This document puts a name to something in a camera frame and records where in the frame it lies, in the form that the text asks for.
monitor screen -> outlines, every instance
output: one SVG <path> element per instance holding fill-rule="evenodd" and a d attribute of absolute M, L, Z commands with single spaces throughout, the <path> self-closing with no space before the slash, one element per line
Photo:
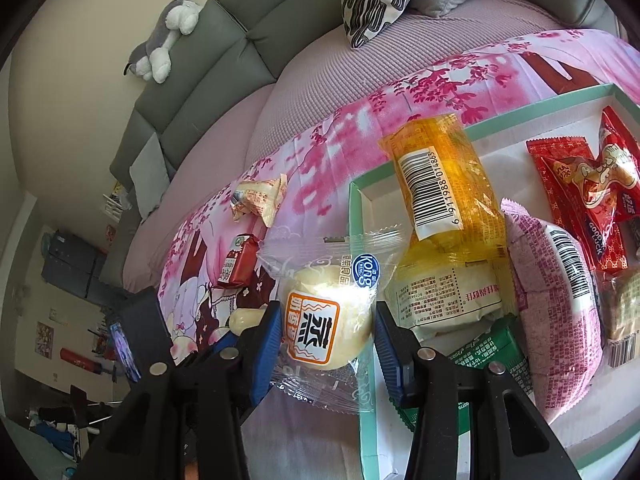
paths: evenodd
<path fill-rule="evenodd" d="M 138 367 L 136 366 L 136 362 L 133 359 L 133 354 L 131 352 L 129 342 L 127 342 L 127 338 L 124 335 L 122 325 L 117 321 L 109 327 L 109 330 L 111 332 L 111 337 L 113 337 L 114 346 L 116 347 L 116 354 L 118 355 L 120 363 L 124 367 L 127 379 L 133 383 L 137 383 L 140 380 L 141 375 Z"/>

orange label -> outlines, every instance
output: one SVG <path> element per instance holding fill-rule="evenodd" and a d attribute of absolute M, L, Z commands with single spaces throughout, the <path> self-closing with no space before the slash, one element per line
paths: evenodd
<path fill-rule="evenodd" d="M 297 361 L 324 365 L 331 358 L 340 305 L 293 291 L 287 300 L 285 338 Z"/>

nutrition label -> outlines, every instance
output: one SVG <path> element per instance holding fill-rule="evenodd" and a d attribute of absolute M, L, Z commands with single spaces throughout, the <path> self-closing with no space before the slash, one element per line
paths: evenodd
<path fill-rule="evenodd" d="M 410 283 L 392 282 L 387 293 L 396 297 L 398 325 L 426 325 L 471 314 L 500 303 L 500 289 L 488 262 L 443 267 Z"/>

barcode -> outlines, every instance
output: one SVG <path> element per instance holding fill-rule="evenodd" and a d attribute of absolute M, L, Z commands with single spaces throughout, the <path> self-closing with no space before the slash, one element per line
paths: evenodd
<path fill-rule="evenodd" d="M 443 172 L 439 168 L 436 172 L 430 155 L 428 150 L 421 150 L 399 160 L 402 175 L 411 192 L 416 228 L 455 216 L 455 209 L 447 203 L 440 189 Z"/>
<path fill-rule="evenodd" d="M 556 246 L 562 266 L 569 278 L 571 294 L 574 300 L 590 292 L 587 272 L 580 259 L 580 254 L 571 238 L 564 231 L 550 231 L 551 240 Z"/>
<path fill-rule="evenodd" d="M 616 368 L 631 361 L 636 357 L 636 336 L 638 332 L 626 336 L 621 341 L 612 341 L 611 355 L 609 356 L 609 366 Z"/>

plush toy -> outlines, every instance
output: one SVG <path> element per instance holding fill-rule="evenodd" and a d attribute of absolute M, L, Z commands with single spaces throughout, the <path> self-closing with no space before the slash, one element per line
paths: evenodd
<path fill-rule="evenodd" d="M 180 34 L 191 34 L 198 23 L 198 14 L 202 7 L 188 0 L 173 0 L 160 14 L 156 28 L 144 43 L 140 43 L 129 56 L 124 67 L 149 81 L 152 77 L 157 83 L 163 83 L 171 72 L 169 49 L 180 38 Z"/>

